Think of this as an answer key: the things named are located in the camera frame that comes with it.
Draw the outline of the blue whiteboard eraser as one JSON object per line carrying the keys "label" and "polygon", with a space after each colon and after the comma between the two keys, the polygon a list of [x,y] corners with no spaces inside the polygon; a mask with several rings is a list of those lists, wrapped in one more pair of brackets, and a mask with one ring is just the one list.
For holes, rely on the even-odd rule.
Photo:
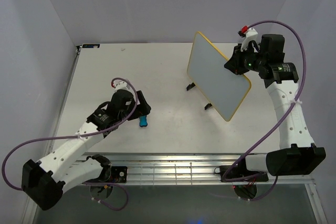
{"label": "blue whiteboard eraser", "polygon": [[139,117],[139,126],[140,127],[147,127],[148,126],[146,115]]}

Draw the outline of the yellow framed whiteboard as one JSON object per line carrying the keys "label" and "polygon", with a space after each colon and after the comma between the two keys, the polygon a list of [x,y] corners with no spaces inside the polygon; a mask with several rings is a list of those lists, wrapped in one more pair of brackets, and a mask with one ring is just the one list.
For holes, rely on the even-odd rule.
{"label": "yellow framed whiteboard", "polygon": [[235,75],[224,68],[227,57],[200,31],[195,33],[187,75],[196,87],[226,121],[230,121],[251,89],[245,75]]}

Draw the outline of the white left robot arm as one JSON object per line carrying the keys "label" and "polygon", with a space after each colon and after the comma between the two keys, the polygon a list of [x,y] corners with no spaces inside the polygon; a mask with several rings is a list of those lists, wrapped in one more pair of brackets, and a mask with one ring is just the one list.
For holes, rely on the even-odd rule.
{"label": "white left robot arm", "polygon": [[39,161],[30,159],[24,164],[22,190],[42,210],[48,210],[66,191],[79,184],[114,182],[112,165],[106,157],[96,154],[79,165],[75,161],[116,130],[122,120],[135,120],[150,111],[142,91],[136,94],[128,89],[115,91],[110,101],[100,104],[87,117],[75,138],[66,140]]}

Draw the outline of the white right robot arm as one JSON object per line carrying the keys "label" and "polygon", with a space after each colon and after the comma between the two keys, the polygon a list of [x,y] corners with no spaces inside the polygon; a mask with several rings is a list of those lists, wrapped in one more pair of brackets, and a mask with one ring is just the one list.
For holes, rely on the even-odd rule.
{"label": "white right robot arm", "polygon": [[250,180],[256,172],[272,176],[309,175],[326,158],[326,153],[323,147],[315,145],[307,128],[297,97],[303,81],[299,80],[296,66],[284,61],[285,39],[282,35],[266,34],[258,44],[255,35],[244,37],[224,67],[236,75],[258,73],[271,97],[280,139],[276,151],[245,156],[238,163],[238,177]]}

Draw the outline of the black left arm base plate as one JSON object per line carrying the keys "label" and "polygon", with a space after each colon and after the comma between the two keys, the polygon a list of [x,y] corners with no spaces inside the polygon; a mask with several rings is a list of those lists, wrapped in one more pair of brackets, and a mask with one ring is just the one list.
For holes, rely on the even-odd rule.
{"label": "black left arm base plate", "polygon": [[107,171],[107,182],[126,183],[128,175],[127,166],[111,166]]}

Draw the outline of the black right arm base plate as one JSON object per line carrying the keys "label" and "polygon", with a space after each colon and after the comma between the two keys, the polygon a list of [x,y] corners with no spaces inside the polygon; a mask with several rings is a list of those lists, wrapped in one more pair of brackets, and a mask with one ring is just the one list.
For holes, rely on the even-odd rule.
{"label": "black right arm base plate", "polygon": [[[223,177],[224,173],[227,171],[229,166],[217,166],[214,168],[214,174],[219,175],[221,177],[221,182],[225,182]],[[241,177],[247,177],[247,176],[254,176],[250,179],[244,179],[244,181],[249,182],[268,182],[269,178],[266,173],[260,173],[255,171],[249,171],[244,168],[238,168],[237,166],[234,167],[227,175],[227,179],[236,179]]]}

